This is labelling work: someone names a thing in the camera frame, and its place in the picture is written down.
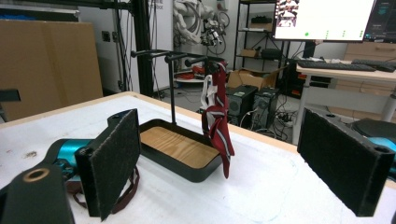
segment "white table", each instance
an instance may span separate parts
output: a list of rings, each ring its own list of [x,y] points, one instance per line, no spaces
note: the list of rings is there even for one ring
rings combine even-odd
[[[311,77],[334,77],[346,80],[370,81],[376,83],[392,83],[396,85],[396,72],[381,71],[360,72],[330,69],[302,68],[297,65],[297,72],[306,75],[303,94],[300,100],[297,119],[293,125],[292,143],[298,144],[304,108],[307,103],[312,105],[335,106],[345,109],[359,110],[381,114],[381,119],[390,121],[396,109],[396,89],[390,96],[369,93],[341,91],[334,89],[311,87]]]
[[[137,108],[139,121],[171,121],[169,104],[133,92],[69,106],[27,119],[0,124],[0,188],[40,162],[60,138],[95,138],[106,119]],[[199,115],[177,108],[177,124],[201,132]],[[355,215],[296,153],[296,147],[230,125],[235,149],[230,177],[219,167],[201,183],[176,175],[140,156],[141,175],[128,206],[104,223],[390,223],[396,188],[387,182],[374,217]],[[29,152],[34,157],[26,157]],[[77,223],[100,223],[70,204]]]

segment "computer monitor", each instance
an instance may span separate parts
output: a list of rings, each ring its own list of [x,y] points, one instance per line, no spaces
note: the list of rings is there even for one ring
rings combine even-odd
[[[305,41],[313,56],[314,40],[362,42],[375,0],[276,0],[272,38]]]
[[[396,0],[377,0],[375,2],[364,40],[396,43]]]

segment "brown strap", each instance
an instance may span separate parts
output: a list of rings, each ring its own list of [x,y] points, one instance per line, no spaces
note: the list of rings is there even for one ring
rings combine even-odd
[[[129,201],[132,200],[132,198],[136,194],[137,186],[139,185],[139,179],[140,179],[140,174],[139,171],[137,170],[137,167],[135,167],[134,172],[132,172],[131,175],[129,176],[129,181],[131,182],[131,185],[127,190],[124,191],[124,193],[117,200],[117,203],[114,205],[114,208],[111,211],[112,214],[116,214],[120,210],[124,209],[126,205],[129,203]],[[77,197],[77,194],[82,193],[82,187],[80,181],[68,181],[66,183],[66,188],[67,188],[67,192],[73,195],[73,198],[76,201],[76,203],[78,203],[84,208],[87,208],[87,204],[81,202]]]

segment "computer tower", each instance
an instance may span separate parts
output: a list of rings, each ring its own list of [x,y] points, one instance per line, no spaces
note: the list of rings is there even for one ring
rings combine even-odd
[[[227,90],[229,123],[243,128],[250,125],[251,116],[247,115],[247,112],[252,111],[254,94],[257,90],[257,87],[249,85]]]
[[[288,95],[290,97],[301,99],[304,90],[304,84],[306,75],[297,72],[297,62],[298,60],[289,60],[288,69],[285,69],[283,73],[283,80],[280,83],[283,83],[282,86],[277,86],[280,89],[283,88],[283,94]],[[328,88],[330,82],[330,77],[311,77],[310,86],[320,87],[320,88]]]
[[[253,130],[268,129],[274,123],[278,92],[279,89],[262,88],[254,95]]]

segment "black pole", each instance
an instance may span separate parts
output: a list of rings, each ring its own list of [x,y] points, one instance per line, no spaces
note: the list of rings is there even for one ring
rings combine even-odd
[[[117,22],[117,34],[119,34],[119,50],[120,50],[120,59],[121,59],[121,64],[122,64],[122,86],[120,88],[121,91],[127,91],[129,88],[129,83],[127,83],[127,71],[126,71],[126,66],[125,66],[125,57],[124,56],[124,51],[126,50],[124,48],[124,43],[123,43],[123,38],[121,36],[122,31],[121,31],[121,18],[120,18],[120,13],[119,13],[119,9],[117,8],[118,6],[118,1],[115,0],[114,1],[115,4],[115,12],[116,12],[116,22]]]
[[[134,1],[134,35],[136,50],[150,50],[149,36],[149,2]],[[154,81],[152,80],[152,63],[148,55],[137,57],[140,93],[152,97]]]
[[[191,67],[194,63],[199,63],[199,62],[204,62],[204,68],[205,68],[205,77],[209,75],[209,60],[207,56],[201,56],[200,58],[196,59],[188,59],[184,64],[188,67]]]
[[[172,109],[172,124],[176,124],[176,118],[175,118],[175,93],[174,93],[174,85],[173,85],[173,80],[174,80],[174,71],[173,71],[173,61],[177,59],[181,59],[186,57],[186,53],[182,53],[179,55],[174,55],[174,56],[166,56],[165,57],[165,62],[168,63],[168,73],[169,73],[169,88],[171,91],[171,109]]]

